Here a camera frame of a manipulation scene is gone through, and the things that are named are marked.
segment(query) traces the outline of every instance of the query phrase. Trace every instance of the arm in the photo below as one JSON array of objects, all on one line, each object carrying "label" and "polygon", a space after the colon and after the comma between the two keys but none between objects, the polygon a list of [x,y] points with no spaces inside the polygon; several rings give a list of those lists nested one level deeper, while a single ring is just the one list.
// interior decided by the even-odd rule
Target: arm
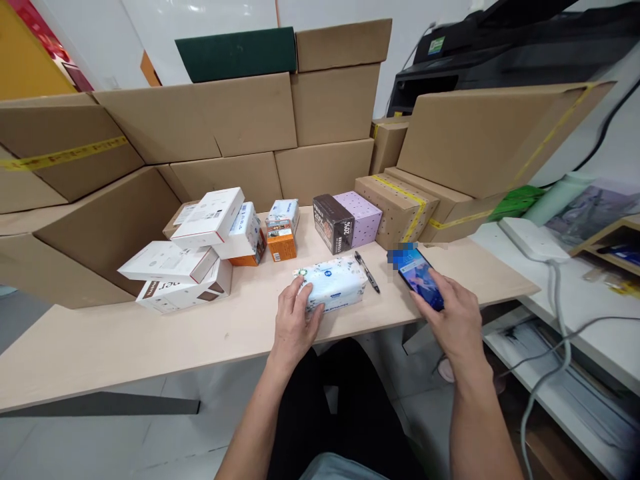
[{"label": "arm", "polygon": [[455,376],[450,445],[453,480],[522,480],[493,386],[493,370],[483,352],[478,298],[454,280],[433,269],[429,272],[445,309],[436,312],[415,292],[411,296]]},{"label": "arm", "polygon": [[300,294],[298,276],[278,297],[275,341],[240,425],[233,434],[215,480],[264,480],[267,478],[280,400],[296,365],[311,348],[322,320],[324,304],[316,307],[307,323],[305,308],[313,288]]}]

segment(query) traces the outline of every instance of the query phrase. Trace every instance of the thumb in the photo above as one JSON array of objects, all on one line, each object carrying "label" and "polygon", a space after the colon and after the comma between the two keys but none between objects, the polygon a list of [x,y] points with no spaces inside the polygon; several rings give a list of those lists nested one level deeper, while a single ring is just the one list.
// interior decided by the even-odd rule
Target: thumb
[{"label": "thumb", "polygon": [[418,310],[422,314],[422,316],[428,320],[430,323],[438,324],[440,322],[440,314],[434,310],[430,304],[425,302],[424,298],[418,295],[416,292],[411,291],[411,298],[415,303],[415,306],[418,307]]},{"label": "thumb", "polygon": [[318,330],[320,329],[320,322],[322,322],[322,317],[325,315],[325,304],[321,303],[316,306],[315,310],[311,314],[311,318],[309,320],[309,324],[307,326],[307,332],[309,332],[311,342],[314,342],[315,338],[318,336]]}]

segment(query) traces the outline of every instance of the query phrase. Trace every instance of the person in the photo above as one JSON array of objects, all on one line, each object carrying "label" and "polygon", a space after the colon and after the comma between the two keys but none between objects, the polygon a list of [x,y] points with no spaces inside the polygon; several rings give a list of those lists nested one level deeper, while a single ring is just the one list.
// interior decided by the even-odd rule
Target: person
[{"label": "person", "polygon": [[[444,310],[411,296],[455,375],[451,476],[523,480],[484,356],[478,300],[454,280],[430,274]],[[273,348],[215,480],[426,479],[358,342],[341,340],[320,356],[311,348],[324,305],[307,322],[313,286],[299,291],[302,283],[296,278],[278,297]],[[338,387],[336,415],[326,385]]]}]

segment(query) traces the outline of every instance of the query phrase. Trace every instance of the purple polka dot box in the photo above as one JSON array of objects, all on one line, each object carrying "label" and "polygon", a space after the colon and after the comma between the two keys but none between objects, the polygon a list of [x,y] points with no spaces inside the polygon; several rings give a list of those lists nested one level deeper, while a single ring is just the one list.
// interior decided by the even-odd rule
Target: purple polka dot box
[{"label": "purple polka dot box", "polygon": [[351,248],[374,241],[382,219],[382,210],[354,191],[334,195],[333,198],[338,200],[338,203],[346,208],[355,219]]}]

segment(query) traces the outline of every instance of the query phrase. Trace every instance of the yellow wall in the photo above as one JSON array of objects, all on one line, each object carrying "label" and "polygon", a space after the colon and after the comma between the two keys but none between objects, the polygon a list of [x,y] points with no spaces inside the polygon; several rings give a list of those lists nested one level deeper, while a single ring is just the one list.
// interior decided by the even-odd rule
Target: yellow wall
[{"label": "yellow wall", "polygon": [[0,51],[0,100],[76,92],[6,0],[0,0]]}]

